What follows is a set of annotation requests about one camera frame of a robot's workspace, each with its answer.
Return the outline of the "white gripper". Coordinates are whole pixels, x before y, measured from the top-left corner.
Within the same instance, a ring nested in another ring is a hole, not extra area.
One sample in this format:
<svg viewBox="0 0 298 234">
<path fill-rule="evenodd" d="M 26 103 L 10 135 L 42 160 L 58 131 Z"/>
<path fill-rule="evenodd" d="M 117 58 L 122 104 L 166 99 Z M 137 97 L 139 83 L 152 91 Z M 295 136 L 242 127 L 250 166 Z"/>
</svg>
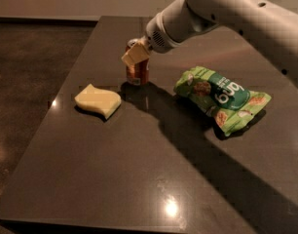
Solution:
<svg viewBox="0 0 298 234">
<path fill-rule="evenodd" d="M 156 53 L 165 54 L 179 46 L 165 30 L 163 24 L 163 14 L 156 14 L 145 27 L 145 36 L 150 48 Z M 131 46 L 122 56 L 122 61 L 126 66 L 132 66 L 150 58 L 149 48 L 138 41 Z"/>
</svg>

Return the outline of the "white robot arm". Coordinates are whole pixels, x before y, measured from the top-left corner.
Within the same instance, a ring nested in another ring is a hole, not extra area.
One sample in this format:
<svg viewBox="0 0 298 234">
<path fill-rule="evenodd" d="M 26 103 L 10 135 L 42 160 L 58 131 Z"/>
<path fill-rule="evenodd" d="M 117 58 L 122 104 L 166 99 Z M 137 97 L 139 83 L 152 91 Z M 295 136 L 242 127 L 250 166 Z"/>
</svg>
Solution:
<svg viewBox="0 0 298 234">
<path fill-rule="evenodd" d="M 298 15 L 268 0 L 174 0 L 147 23 L 122 62 L 135 65 L 219 26 L 237 32 L 298 89 Z"/>
</svg>

